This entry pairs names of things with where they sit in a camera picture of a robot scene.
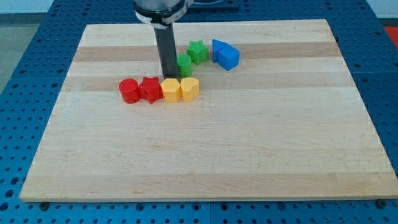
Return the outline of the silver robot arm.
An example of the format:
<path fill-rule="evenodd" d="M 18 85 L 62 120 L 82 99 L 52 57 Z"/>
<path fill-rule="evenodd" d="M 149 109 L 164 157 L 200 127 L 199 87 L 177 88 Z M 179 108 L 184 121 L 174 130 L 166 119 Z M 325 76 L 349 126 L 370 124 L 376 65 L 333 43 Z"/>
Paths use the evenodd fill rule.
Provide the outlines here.
<path fill-rule="evenodd" d="M 173 23 L 194 0 L 133 0 L 136 17 L 154 28 L 163 78 L 178 78 L 177 51 Z"/>

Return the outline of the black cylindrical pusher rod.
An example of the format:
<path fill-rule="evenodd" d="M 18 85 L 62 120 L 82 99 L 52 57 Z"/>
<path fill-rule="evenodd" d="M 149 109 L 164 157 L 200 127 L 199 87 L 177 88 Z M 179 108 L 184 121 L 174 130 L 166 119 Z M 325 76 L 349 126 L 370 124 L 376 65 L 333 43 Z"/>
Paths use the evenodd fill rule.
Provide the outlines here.
<path fill-rule="evenodd" d="M 179 71 L 173 25 L 154 30 L 163 78 L 178 78 Z"/>

